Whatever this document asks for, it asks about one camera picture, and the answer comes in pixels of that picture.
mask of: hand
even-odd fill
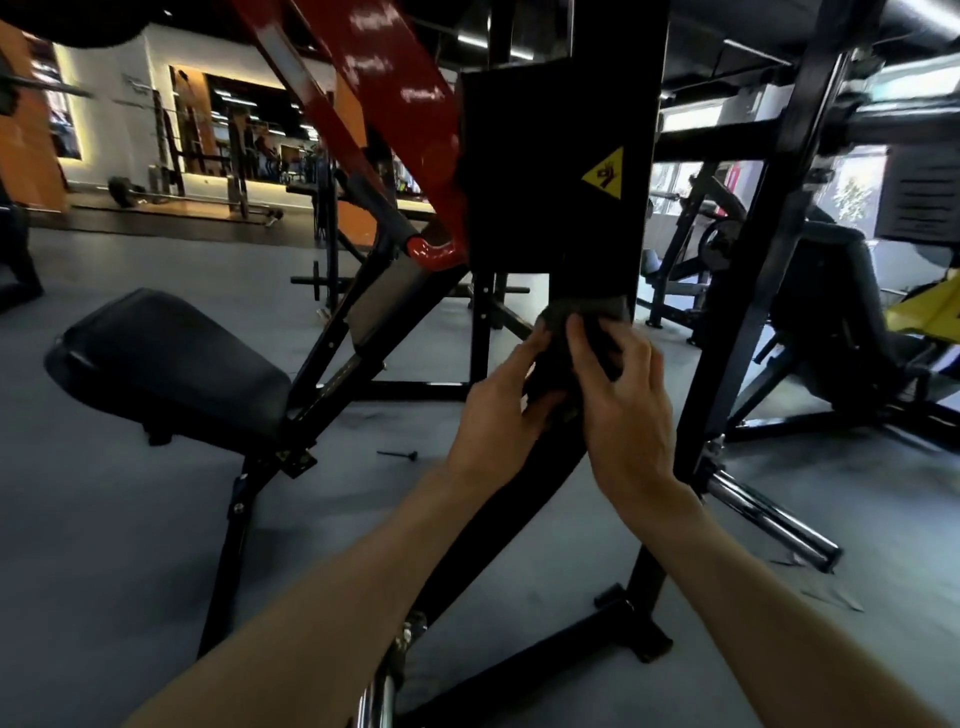
[[[611,382],[590,348],[584,320],[566,322],[573,368],[584,392],[584,435],[597,485],[640,540],[663,516],[688,513],[697,497],[673,476],[674,428],[663,389],[663,355],[623,322],[600,320],[623,357]]]
[[[492,496],[520,472],[564,394],[551,392],[522,407],[523,382],[534,359],[550,343],[542,322],[493,374],[473,385],[447,468]]]

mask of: padded backrest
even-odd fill
[[[806,362],[807,388],[834,405],[873,398],[900,377],[860,231],[807,222],[770,319]]]

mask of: wall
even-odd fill
[[[14,26],[0,22],[0,48],[12,73],[33,73],[27,39]],[[50,134],[50,111],[42,91],[21,88],[16,111],[0,116],[0,181],[10,199],[21,205],[66,210]]]
[[[70,96],[68,104],[77,125],[80,159],[62,159],[63,174],[71,182],[106,184],[114,175],[147,183],[147,167],[158,161],[156,124],[149,91],[147,41],[139,36],[114,48],[79,50],[56,46],[57,62],[68,84],[92,91],[96,98]]]
[[[204,73],[281,88],[282,84],[252,46],[186,31],[151,25],[141,36],[121,46],[78,50],[57,46],[63,78],[92,91],[96,99],[70,98],[77,123],[82,159],[61,161],[71,182],[105,185],[114,175],[147,184],[147,168],[159,161],[156,126],[151,109],[136,109],[114,100],[149,106],[149,92],[138,92],[128,80],[160,91],[166,109],[174,107],[171,65],[187,65]],[[336,74],[327,63],[307,60],[307,68],[324,90],[335,86]],[[177,126],[174,133],[179,134]],[[227,198],[227,181],[184,175],[189,195]],[[282,186],[248,182],[252,202],[309,208],[302,195],[289,195]]]

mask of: warning label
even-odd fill
[[[623,147],[587,172],[583,181],[619,200],[623,191]]]

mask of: floor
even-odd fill
[[[288,279],[306,274],[314,254],[115,234],[32,236],[47,295],[0,317],[0,725],[116,725],[193,660],[240,458],[182,438],[148,448],[136,425],[67,397],[43,372],[42,356],[89,311],[152,286],[183,296],[292,374],[320,322],[309,289]],[[344,256],[342,270],[354,266]],[[534,288],[507,301],[533,319],[545,281],[512,282]],[[664,351],[679,415],[698,352],[681,329],[650,333]],[[384,376],[465,378],[468,340],[466,301],[448,299],[390,357]],[[495,333],[492,360],[515,342]],[[786,385],[757,414],[818,406]],[[457,417],[452,404],[350,407],[314,448],[320,466],[296,482],[277,480],[261,496],[241,619],[381,521],[444,455]],[[421,460],[377,449],[416,449]],[[870,430],[741,445],[729,457],[738,478],[847,550],[832,577],[773,568],[956,723],[958,465]],[[714,511],[758,556],[784,558],[723,506]],[[596,594],[626,579],[636,549],[582,465],[417,645],[401,705],[586,616]],[[676,641],[658,662],[644,666],[611,648],[489,725],[757,725],[671,585],[655,618]]]

